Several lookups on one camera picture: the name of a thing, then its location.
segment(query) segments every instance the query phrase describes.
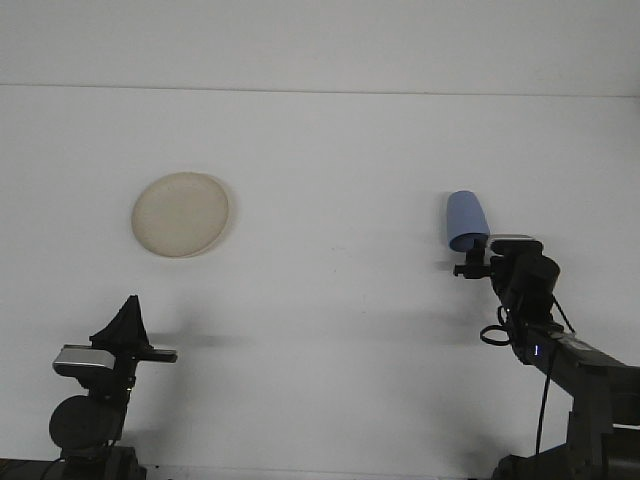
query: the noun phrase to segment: paper plate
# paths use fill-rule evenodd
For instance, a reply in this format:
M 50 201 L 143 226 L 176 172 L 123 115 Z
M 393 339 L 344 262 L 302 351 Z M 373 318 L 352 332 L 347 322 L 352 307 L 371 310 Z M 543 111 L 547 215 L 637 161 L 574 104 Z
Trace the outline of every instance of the paper plate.
M 203 253 L 222 233 L 229 201 L 209 175 L 181 172 L 152 183 L 131 215 L 133 234 L 147 250 L 164 257 Z

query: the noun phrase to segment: white surface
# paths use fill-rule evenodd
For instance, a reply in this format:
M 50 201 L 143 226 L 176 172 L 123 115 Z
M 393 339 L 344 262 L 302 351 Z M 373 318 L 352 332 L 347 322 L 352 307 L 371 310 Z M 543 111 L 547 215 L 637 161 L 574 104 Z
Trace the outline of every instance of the white surface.
M 386 476 L 282 470 L 243 470 L 210 467 L 147 466 L 149 480 L 454 480 L 444 477 Z
M 14 0 L 0 83 L 640 95 L 636 0 Z
M 636 100 L 1 87 L 0 111 L 3 455 L 55 458 L 49 416 L 81 389 L 51 361 L 131 293 L 180 354 L 138 370 L 144 463 L 464 477 L 531 454 L 544 378 L 480 343 L 496 300 L 450 273 L 461 188 L 546 243 L 586 341 L 640 364 Z M 178 170 L 237 207 L 181 261 L 129 228 Z

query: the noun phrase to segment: white wall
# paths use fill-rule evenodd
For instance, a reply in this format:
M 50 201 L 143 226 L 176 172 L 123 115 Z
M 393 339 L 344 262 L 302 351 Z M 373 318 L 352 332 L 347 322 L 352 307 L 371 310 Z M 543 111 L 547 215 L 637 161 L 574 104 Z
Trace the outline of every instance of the white wall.
M 0 4 L 0 83 L 640 95 L 636 0 Z
M 543 377 L 478 340 L 496 300 L 442 242 L 459 188 L 538 235 L 579 333 L 640 363 L 637 100 L 0 87 L 0 111 L 4 456 L 55 457 L 49 415 L 81 390 L 50 362 L 130 293 L 180 352 L 139 369 L 146 463 L 481 476 L 531 454 Z M 170 260 L 129 215 L 181 170 L 235 213 Z M 568 409 L 553 390 L 545 446 Z

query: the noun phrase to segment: round disc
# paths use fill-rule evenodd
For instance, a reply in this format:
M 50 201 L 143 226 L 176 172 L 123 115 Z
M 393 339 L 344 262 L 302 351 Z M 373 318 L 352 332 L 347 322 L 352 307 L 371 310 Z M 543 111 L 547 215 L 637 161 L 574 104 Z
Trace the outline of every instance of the round disc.
M 229 217 L 224 189 L 209 175 L 174 173 L 152 183 L 133 207 L 133 234 L 147 250 L 164 257 L 189 257 L 207 250 Z

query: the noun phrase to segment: black cable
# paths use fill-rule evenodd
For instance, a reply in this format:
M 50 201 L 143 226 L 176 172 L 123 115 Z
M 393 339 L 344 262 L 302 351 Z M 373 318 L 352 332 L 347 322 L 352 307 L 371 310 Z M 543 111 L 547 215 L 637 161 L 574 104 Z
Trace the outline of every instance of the black cable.
M 44 480 L 44 478 L 47 476 L 47 473 L 49 473 L 49 470 L 51 470 L 53 466 L 61 460 L 62 460 L 62 457 L 56 458 L 52 462 L 49 462 L 49 464 L 47 465 L 47 468 L 45 468 L 44 471 L 42 472 L 42 475 L 40 475 L 40 480 Z
M 553 372 L 553 364 L 556 360 L 558 346 L 556 345 L 549 355 L 549 368 L 547 369 L 547 378 L 544 381 L 544 390 L 542 391 L 542 404 L 540 405 L 540 415 L 538 416 L 538 431 L 536 433 L 536 456 L 533 466 L 533 480 L 538 480 L 538 467 L 540 460 L 540 445 L 542 443 L 542 424 L 544 422 L 544 411 L 547 407 L 547 397 L 549 395 L 549 385 L 551 384 L 551 373 Z
M 509 329 L 507 328 L 503 317 L 503 312 L 505 311 L 506 309 L 502 305 L 498 307 L 497 315 L 499 325 L 489 325 L 488 327 L 484 327 L 480 330 L 480 340 L 484 343 L 488 343 L 489 345 L 493 345 L 494 347 L 506 347 L 507 345 L 511 345 L 511 336 L 509 335 Z M 507 338 L 505 340 L 495 340 L 487 337 L 487 333 L 489 332 L 504 332 L 507 335 Z
M 564 323 L 567 324 L 567 328 L 571 331 L 571 333 L 576 333 L 575 329 L 573 328 L 573 326 L 571 325 L 571 323 L 569 323 L 569 319 L 567 318 L 567 316 L 564 314 L 564 310 L 562 310 L 562 307 L 560 306 L 560 304 L 558 303 L 558 299 L 554 296 L 553 297 L 553 303 L 556 306 L 556 308 L 558 309 L 558 311 L 560 312 L 560 315 L 562 315 L 562 319 L 564 320 Z

